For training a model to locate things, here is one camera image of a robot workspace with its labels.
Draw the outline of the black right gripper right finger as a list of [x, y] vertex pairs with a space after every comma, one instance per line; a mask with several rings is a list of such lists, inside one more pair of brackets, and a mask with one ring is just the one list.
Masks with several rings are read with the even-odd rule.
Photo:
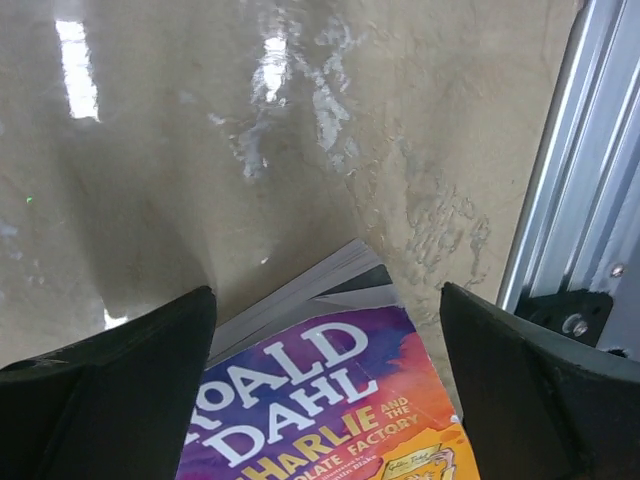
[[440, 320], [481, 478], [638, 478], [638, 363], [453, 283]]

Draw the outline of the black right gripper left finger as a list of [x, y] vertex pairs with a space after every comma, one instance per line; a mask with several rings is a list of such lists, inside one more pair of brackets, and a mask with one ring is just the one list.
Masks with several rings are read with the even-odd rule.
[[175, 478], [215, 324], [201, 286], [2, 368], [2, 478]]

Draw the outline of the Roald Dahl Charlie book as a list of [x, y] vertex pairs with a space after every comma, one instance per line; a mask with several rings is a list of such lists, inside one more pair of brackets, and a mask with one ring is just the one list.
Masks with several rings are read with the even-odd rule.
[[180, 479], [475, 479], [379, 257], [354, 240], [219, 327]]

